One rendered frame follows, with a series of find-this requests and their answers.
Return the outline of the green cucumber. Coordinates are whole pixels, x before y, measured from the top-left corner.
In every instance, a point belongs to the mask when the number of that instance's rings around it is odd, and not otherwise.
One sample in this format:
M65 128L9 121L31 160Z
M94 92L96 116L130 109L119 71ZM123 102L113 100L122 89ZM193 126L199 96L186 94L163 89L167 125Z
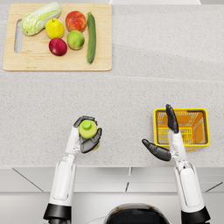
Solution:
M95 59L96 50L96 27L95 17L91 12L87 14L87 27L88 27L88 46L87 46L87 62L92 64Z

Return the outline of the green tea bottle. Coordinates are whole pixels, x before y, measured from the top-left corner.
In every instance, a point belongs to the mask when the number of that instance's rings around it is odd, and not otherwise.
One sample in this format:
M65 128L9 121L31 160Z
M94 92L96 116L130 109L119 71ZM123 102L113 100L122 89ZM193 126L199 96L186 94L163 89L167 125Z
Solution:
M88 153L98 147L102 130L97 129L97 125L94 121L82 121L79 126L79 133L82 138L82 143L80 145L80 151L82 153Z

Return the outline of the dark round robot body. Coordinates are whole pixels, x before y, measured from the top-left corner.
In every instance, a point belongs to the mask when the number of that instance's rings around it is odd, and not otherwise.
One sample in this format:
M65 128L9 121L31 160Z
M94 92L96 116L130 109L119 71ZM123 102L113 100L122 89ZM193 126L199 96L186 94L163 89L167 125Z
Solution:
M103 224L171 224L163 213L154 206L129 203L113 208Z

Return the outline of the wooden cutting board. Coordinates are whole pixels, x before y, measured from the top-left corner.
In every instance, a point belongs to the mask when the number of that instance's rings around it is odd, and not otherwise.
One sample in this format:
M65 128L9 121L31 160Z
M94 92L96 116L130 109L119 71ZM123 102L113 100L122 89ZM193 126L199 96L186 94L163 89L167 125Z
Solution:
M50 39L44 31L23 36L21 52L15 52L18 21L36 10L39 3L14 3L9 8L3 56L6 71L108 71L112 67L112 6L108 3L63 3L59 20L64 21L70 11L92 13L96 24L96 53L94 62L87 61L88 48L69 48L65 55L55 56L49 48Z

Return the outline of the dark red plum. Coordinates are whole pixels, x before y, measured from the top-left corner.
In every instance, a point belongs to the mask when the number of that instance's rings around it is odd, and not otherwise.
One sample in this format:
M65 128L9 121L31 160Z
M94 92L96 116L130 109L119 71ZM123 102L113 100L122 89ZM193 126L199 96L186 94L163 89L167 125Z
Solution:
M49 42L49 50L56 56L62 56L67 52L67 44L61 38L53 38Z

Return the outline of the yellow lemon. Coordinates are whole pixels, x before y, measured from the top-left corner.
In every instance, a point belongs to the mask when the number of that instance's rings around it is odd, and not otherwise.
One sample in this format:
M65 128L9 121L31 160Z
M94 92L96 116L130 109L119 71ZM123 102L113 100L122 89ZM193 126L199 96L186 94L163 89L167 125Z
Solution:
M45 25L45 31L50 39L62 38L65 28L57 18L51 18Z

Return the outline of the green napa cabbage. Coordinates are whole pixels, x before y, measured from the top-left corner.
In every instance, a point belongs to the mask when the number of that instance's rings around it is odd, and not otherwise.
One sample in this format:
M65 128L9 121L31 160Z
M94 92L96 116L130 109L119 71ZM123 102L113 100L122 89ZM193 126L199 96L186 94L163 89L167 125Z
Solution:
M21 26L25 35L33 36L41 32L51 18L58 18L61 13L60 4L52 2L39 7L22 18Z

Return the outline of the green apple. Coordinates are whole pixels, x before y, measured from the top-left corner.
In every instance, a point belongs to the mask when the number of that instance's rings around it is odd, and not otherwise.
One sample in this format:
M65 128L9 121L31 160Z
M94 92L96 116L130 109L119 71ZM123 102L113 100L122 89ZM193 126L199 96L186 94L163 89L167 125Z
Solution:
M70 31L66 39L69 47L73 50L79 50L85 44L84 35L80 31Z

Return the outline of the yellow slatted basket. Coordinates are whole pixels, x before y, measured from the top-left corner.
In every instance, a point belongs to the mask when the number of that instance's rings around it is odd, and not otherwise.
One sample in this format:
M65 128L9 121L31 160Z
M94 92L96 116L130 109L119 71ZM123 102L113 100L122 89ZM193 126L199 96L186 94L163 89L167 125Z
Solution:
M207 111L204 108L175 108L178 127L186 151L196 151L210 144ZM153 114L154 142L169 148L168 118L164 108L156 108Z

